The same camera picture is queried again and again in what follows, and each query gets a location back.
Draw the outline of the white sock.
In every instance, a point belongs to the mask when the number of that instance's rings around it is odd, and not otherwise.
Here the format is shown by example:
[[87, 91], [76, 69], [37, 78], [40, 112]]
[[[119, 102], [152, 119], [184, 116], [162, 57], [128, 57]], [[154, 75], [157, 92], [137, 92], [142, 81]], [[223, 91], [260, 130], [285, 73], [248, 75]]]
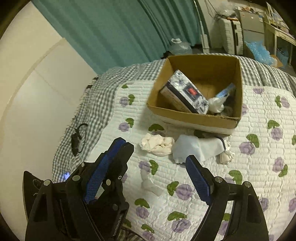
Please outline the white sock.
[[209, 108], [208, 110], [212, 113], [221, 113], [224, 110], [224, 102], [226, 101], [227, 97], [213, 97], [208, 100]]
[[223, 165], [228, 164], [234, 159], [235, 154], [230, 151], [230, 144], [225, 142], [225, 151], [219, 155], [220, 163]]

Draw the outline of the light blue mesh sock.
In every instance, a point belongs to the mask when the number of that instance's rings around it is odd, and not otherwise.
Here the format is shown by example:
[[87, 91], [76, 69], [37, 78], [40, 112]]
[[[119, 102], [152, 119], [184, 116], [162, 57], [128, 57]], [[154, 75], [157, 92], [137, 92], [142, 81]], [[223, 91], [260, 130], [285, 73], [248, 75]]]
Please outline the light blue mesh sock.
[[171, 149], [176, 164], [185, 163], [190, 155], [194, 155], [198, 161], [206, 161], [225, 150], [224, 139], [220, 137], [198, 138], [187, 135], [180, 135]]

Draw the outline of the grey checkered blanket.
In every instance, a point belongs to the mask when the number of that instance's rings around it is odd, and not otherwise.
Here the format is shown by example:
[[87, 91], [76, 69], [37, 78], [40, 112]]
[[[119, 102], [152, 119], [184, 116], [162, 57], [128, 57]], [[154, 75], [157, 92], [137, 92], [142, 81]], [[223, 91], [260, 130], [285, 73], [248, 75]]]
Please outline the grey checkered blanket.
[[[238, 57], [242, 71], [242, 82], [249, 86], [269, 86], [289, 91], [295, 95], [295, 75], [290, 75], [247, 57]], [[63, 181], [67, 172], [72, 172], [82, 161], [85, 161], [103, 129], [111, 120], [115, 96], [123, 85], [130, 89], [134, 83], [143, 80], [154, 82], [158, 77], [165, 60], [155, 60], [128, 67], [114, 67], [102, 75], [97, 75], [86, 87], [76, 113], [65, 130], [53, 158], [52, 178], [54, 182]], [[71, 136], [75, 128], [86, 123], [86, 141], [82, 152], [74, 157], [71, 149]]]

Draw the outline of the cream crumpled sock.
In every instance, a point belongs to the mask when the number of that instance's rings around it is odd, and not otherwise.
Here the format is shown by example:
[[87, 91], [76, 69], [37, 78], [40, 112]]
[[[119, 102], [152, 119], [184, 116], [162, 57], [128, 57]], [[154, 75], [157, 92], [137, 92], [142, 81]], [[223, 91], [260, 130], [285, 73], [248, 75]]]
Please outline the cream crumpled sock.
[[172, 137], [147, 133], [139, 142], [139, 146], [143, 151], [152, 153], [155, 156], [164, 157], [172, 153], [171, 150], [174, 143], [175, 140]]

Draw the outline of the floral patterned tissue box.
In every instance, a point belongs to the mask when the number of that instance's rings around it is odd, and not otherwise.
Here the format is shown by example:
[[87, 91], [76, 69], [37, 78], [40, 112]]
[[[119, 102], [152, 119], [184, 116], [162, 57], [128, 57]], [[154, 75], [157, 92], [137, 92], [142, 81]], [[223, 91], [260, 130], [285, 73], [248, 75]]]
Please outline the floral patterned tissue box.
[[178, 111], [206, 114], [209, 104], [198, 88], [180, 70], [176, 70], [159, 93]]

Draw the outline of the brown cardboard box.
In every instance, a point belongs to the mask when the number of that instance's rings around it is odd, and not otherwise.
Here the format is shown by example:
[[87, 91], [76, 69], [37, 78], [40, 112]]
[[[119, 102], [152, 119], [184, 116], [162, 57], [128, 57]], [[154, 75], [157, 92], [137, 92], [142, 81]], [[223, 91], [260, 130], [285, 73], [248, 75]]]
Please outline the brown cardboard box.
[[237, 57], [170, 56], [147, 107], [165, 123], [231, 135], [241, 120], [242, 74]]

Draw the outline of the white sock in box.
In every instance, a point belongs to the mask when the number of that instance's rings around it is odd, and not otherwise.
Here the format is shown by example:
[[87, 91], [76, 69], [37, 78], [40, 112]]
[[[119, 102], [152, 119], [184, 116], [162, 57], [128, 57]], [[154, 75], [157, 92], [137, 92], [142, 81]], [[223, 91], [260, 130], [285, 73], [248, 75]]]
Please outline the white sock in box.
[[212, 113], [221, 113], [224, 110], [224, 102], [226, 101], [227, 97], [213, 97], [208, 100], [209, 108], [208, 110]]

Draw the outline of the teal curtain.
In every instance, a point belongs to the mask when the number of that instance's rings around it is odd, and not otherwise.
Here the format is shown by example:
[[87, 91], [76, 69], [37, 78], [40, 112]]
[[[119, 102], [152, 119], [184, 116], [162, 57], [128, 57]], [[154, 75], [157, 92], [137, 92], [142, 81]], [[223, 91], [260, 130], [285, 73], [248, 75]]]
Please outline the teal curtain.
[[33, 1], [98, 74], [160, 59], [171, 39], [201, 44], [192, 1]]

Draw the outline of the blue white packet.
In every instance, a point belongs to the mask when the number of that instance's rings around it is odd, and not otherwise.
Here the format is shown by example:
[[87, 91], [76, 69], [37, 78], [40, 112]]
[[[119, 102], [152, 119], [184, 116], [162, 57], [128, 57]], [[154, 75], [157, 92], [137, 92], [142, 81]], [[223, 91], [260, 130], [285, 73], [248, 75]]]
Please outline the blue white packet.
[[233, 92], [234, 90], [236, 89], [236, 86], [231, 83], [229, 84], [225, 89], [221, 90], [219, 93], [217, 93], [215, 95], [215, 97], [217, 98], [222, 98], [222, 97], [225, 97], [225, 96], [228, 96], [231, 94], [231, 92]]

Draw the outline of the clear water jug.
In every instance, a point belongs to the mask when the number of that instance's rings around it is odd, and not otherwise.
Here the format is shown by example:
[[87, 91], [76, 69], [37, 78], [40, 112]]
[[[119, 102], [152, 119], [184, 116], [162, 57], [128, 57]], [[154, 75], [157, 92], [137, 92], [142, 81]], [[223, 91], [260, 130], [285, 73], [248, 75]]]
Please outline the clear water jug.
[[190, 43], [183, 42], [180, 38], [172, 38], [169, 52], [173, 55], [191, 55], [193, 53]]

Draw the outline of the white suitcase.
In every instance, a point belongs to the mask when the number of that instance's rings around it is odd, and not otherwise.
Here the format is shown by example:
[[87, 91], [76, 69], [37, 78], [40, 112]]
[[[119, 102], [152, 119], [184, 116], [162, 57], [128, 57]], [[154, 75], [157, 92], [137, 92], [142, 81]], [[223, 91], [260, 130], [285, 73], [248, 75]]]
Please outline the white suitcase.
[[220, 19], [218, 24], [226, 53], [243, 55], [243, 35], [240, 21], [237, 19]]

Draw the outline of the box of blue bags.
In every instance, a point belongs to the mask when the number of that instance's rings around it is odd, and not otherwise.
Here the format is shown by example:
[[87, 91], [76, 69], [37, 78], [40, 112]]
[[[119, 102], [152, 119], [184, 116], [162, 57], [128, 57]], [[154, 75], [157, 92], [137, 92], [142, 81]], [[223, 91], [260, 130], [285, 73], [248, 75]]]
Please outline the box of blue bags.
[[244, 56], [251, 58], [259, 63], [266, 64], [268, 66], [280, 68], [283, 67], [283, 63], [275, 56], [271, 55], [266, 47], [259, 42], [244, 42]]

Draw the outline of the clear plastic bag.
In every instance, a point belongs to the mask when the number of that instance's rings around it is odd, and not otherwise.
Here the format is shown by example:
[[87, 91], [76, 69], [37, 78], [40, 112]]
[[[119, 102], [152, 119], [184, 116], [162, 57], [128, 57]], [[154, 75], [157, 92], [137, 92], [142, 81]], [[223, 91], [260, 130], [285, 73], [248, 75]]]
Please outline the clear plastic bag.
[[217, 14], [225, 17], [235, 15], [235, 5], [228, 1], [222, 1], [217, 8]]

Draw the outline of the white dressing table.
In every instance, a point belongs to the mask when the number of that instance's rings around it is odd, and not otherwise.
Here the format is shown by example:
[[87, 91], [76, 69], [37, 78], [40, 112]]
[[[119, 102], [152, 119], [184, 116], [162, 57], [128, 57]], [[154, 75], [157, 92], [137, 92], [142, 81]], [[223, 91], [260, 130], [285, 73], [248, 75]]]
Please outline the white dressing table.
[[291, 65], [295, 38], [277, 27], [274, 19], [264, 14], [265, 46], [272, 55], [279, 57], [284, 66]]

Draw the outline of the silver mini fridge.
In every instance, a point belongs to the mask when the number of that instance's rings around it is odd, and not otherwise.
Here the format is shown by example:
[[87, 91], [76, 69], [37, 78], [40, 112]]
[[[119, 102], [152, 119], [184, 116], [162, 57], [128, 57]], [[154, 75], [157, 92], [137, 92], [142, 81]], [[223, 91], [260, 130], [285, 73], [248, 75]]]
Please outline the silver mini fridge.
[[239, 20], [245, 42], [261, 42], [264, 44], [264, 24], [263, 18], [247, 11], [238, 11]]

